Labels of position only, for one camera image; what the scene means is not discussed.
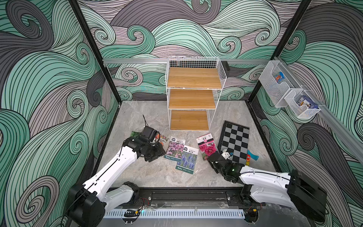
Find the magenta flower seed packet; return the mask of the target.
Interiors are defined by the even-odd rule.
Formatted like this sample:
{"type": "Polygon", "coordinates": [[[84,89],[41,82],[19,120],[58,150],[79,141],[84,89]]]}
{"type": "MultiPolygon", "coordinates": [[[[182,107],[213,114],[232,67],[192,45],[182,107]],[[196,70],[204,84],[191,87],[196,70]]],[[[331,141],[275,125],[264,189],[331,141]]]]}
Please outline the magenta flower seed packet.
{"type": "Polygon", "coordinates": [[[217,152],[215,140],[211,133],[198,137],[196,141],[199,146],[199,150],[201,151],[203,160],[207,160],[212,154],[217,152]]]}

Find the lavender seed packet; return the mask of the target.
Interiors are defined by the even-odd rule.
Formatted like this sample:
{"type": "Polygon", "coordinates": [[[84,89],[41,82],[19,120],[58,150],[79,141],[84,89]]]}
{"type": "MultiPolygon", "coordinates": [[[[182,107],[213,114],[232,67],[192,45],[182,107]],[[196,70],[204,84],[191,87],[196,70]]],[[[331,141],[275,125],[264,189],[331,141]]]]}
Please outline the lavender seed packet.
{"type": "Polygon", "coordinates": [[[198,148],[184,146],[181,159],[177,162],[175,169],[193,175],[198,153],[198,148]]]}

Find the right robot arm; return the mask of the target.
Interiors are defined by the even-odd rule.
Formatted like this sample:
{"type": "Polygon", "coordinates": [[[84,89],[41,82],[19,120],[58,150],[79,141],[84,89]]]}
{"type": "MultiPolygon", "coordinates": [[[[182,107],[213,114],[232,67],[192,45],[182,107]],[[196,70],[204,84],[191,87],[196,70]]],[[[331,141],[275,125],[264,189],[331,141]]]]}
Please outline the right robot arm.
{"type": "Polygon", "coordinates": [[[327,191],[305,173],[260,170],[234,163],[219,152],[208,155],[208,162],[226,181],[243,185],[242,200],[294,208],[310,220],[325,222],[327,191]]]}

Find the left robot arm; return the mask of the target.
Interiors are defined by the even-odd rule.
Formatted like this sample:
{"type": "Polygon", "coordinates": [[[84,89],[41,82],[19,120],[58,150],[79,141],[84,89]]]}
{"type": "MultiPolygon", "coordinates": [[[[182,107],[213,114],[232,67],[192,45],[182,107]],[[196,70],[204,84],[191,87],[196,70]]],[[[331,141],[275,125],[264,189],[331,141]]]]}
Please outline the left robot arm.
{"type": "Polygon", "coordinates": [[[157,136],[160,132],[146,125],[138,136],[125,139],[120,150],[101,170],[69,189],[64,216],[81,227],[96,227],[114,208],[138,204],[140,189],[136,184],[127,181],[112,191],[110,188],[138,158],[152,162],[165,155],[157,136]]]}

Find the mixed colour flower seed packet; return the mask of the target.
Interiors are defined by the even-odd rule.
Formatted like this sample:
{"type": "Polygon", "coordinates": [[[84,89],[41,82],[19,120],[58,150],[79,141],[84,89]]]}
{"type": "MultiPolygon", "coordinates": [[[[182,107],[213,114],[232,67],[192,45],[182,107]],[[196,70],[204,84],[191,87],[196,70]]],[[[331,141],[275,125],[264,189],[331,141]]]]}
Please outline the mixed colour flower seed packet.
{"type": "Polygon", "coordinates": [[[154,142],[159,142],[162,146],[165,146],[168,142],[169,138],[166,136],[160,135],[159,133],[156,134],[154,142]]]}

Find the green leaf seed packet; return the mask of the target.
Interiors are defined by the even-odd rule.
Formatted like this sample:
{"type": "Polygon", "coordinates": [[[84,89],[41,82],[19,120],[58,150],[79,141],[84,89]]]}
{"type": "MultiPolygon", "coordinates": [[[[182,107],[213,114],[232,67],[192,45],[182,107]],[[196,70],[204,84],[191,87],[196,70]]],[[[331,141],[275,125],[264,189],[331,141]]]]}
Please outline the green leaf seed packet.
{"type": "Polygon", "coordinates": [[[132,138],[138,138],[141,135],[140,132],[132,131],[130,134],[130,137],[132,138]]]}

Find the pink flower seed packet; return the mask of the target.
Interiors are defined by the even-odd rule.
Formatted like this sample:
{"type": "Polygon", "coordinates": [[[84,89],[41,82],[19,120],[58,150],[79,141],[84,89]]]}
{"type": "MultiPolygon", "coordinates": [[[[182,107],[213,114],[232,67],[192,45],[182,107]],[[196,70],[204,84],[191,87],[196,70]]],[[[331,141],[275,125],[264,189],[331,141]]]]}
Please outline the pink flower seed packet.
{"type": "Polygon", "coordinates": [[[171,137],[164,158],[172,161],[180,161],[186,140],[171,137]]]}

